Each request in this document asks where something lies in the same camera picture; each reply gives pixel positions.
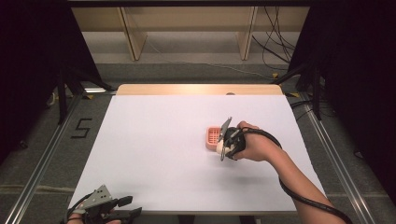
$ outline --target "metal rail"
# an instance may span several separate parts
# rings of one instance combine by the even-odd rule
[[[49,144],[47,145],[46,149],[44,150],[43,155],[41,156],[40,161],[38,162],[37,166],[35,167],[35,170],[33,171],[32,175],[30,176],[27,184],[24,186],[23,191],[18,198],[18,200],[15,202],[15,204],[12,206],[7,221],[7,224],[14,224],[14,223],[20,223],[21,219],[30,203],[32,201],[32,198],[35,194],[35,189],[38,186],[39,182],[41,181],[44,173],[46,172],[50,161],[52,159],[53,154],[56,151],[57,146],[59,145],[63,135],[64,135],[64,130],[67,127],[70,117],[75,111],[79,101],[81,100],[81,95],[75,95],[72,99],[72,102],[69,106],[69,113],[67,114],[66,118],[64,119],[64,122],[58,125],[56,128],[53,136],[51,137]]]
[[[309,97],[305,92],[301,92],[301,96],[303,100],[309,100]],[[374,217],[370,212],[367,202],[361,196],[360,191],[352,180],[340,155],[338,154],[334,144],[332,143],[332,139],[330,138],[325,127],[323,126],[323,123],[320,120],[317,120],[316,116],[311,111],[310,105],[306,105],[305,110],[308,113],[308,117],[311,120],[330,161],[332,162],[334,171],[337,173],[338,178],[342,186],[344,187],[346,195],[352,203],[352,206],[355,209],[359,220],[361,221],[361,223],[364,224],[375,224]]]

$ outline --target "gray floor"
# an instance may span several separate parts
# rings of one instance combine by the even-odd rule
[[[115,87],[122,83],[268,83],[273,73],[284,74],[283,70],[268,68],[262,62],[262,49],[252,42],[249,58],[241,61],[235,36],[232,33],[149,33],[148,42],[138,62],[130,60],[129,51],[122,33],[84,33],[92,57],[97,63],[103,80]],[[262,42],[266,35],[255,34]],[[298,34],[284,34],[289,42],[295,43]],[[268,48],[279,54],[282,49],[269,42]],[[269,53],[264,53],[265,62],[278,68],[287,64]],[[293,77],[282,84],[284,92],[295,92]],[[73,195],[79,176],[88,159],[95,136],[106,113],[110,94],[95,94],[91,99],[79,101],[59,146],[50,158],[21,223],[57,223],[63,217]],[[291,103],[301,101],[289,97]],[[325,102],[321,103],[322,124],[326,128],[334,147],[340,154],[347,171],[356,184],[375,223],[396,223],[396,207],[381,188],[371,169],[364,160],[356,157],[356,149],[336,114]],[[347,213],[354,223],[359,219],[337,173],[324,149],[305,106],[294,109],[297,123],[302,132],[307,152],[327,196],[336,207]],[[59,111],[57,102],[43,111],[35,128],[26,139],[28,148],[13,151],[0,167],[0,222],[6,220],[9,210],[18,199],[23,186],[38,164],[43,152],[57,128]],[[86,138],[76,130],[81,119],[90,128]],[[295,214],[268,215],[259,217],[261,223],[300,223]],[[136,223],[177,223],[175,216],[142,216]],[[239,223],[238,217],[198,216],[195,223]]]

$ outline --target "human arm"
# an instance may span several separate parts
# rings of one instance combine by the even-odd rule
[[[66,224],[84,224],[84,222],[82,221],[82,215],[73,213],[72,215],[70,215]],[[107,224],[121,224],[121,221],[113,220],[113,221],[107,222]]]
[[[259,127],[250,125],[244,121],[240,122],[237,127],[241,129],[259,129]],[[272,140],[255,133],[245,134],[245,139],[245,150],[236,153],[233,156],[234,159],[268,161],[288,189],[309,200],[333,207],[332,203],[323,193],[300,171],[288,153],[277,146]],[[341,218],[316,207],[294,199],[293,202],[303,223],[345,223]]]

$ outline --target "white table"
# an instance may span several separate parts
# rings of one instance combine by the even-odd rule
[[[143,214],[295,211],[267,162],[220,161],[205,148],[206,128],[228,117],[275,136],[323,191],[284,95],[116,95],[70,204],[106,184],[113,197],[134,196],[122,209],[142,206]]]

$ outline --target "hand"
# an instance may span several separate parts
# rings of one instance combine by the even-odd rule
[[[237,128],[260,129],[257,126],[246,123],[245,121],[241,121],[237,125]],[[260,134],[246,133],[244,136],[246,140],[245,150],[233,155],[235,160],[249,159],[252,161],[269,161],[274,152],[281,150],[281,148],[273,141]]]
[[[83,224],[84,222],[82,221],[82,215],[73,213],[69,218],[78,218],[78,219],[72,219],[69,220],[66,224]],[[113,220],[110,222],[107,222],[107,224],[121,224],[120,220]]]

